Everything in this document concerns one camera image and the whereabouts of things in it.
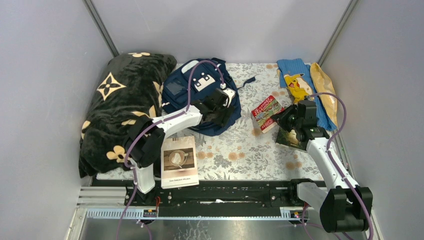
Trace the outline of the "navy blue student backpack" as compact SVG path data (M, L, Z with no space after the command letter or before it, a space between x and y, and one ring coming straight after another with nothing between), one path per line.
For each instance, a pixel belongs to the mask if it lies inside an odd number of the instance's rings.
M216 57L211 59L208 58L207 60L209 62L213 62L213 64L204 62L204 58L192 59L180 66L167 77L162 86L162 109L166 113L170 114L187 106L189 77L193 67L195 67L196 64L201 63L198 67L196 67L192 75L190 83L191 102L195 100L202 100L205 97L210 96L215 89L219 89L220 84L222 83L221 76L223 76L226 86L235 91L235 97L231 102L231 105L235 107L235 110L226 126L221 127L211 122L205 122L190 128L197 133L213 137L225 132L234 125L239 118L241 118L242 106L238 93L239 88L236 86L233 78L226 69L226 61Z

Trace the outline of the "dark green gold book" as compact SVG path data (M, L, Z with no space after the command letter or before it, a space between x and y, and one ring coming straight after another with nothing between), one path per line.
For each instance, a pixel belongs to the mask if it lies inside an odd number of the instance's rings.
M307 143L301 142L296 138L296 133L294 130L286 131L282 128L278 129L276 141L278 145L298 150L301 152L307 152Z

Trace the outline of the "red Treehouse storybook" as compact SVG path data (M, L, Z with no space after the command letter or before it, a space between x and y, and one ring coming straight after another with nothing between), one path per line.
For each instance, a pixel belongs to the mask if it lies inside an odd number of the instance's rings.
M251 113L260 130L265 134L277 125L276 121L272 119L272 116L281 113L284 109L275 97L270 95L259 106L253 109Z

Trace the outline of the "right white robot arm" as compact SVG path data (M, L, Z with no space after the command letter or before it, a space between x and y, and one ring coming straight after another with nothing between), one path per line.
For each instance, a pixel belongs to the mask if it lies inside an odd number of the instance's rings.
M293 206L309 204L319 213L328 233L368 231L373 194L368 187L359 186L332 153L331 138L318 125L316 112L314 101L301 100L271 117L282 130L294 131L298 142L306 145L327 188L320 189L312 180L293 180L287 201Z

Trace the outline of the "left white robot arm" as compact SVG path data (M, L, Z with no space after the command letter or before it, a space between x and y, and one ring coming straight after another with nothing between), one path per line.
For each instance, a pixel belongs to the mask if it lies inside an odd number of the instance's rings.
M123 141L124 164L133 171L135 197L142 205L148 206L155 200L154 162L161 156L164 140L204 122L225 127L235 111L231 105L235 96L230 88L216 88L204 99L191 101L173 113L155 118L140 116L130 127Z

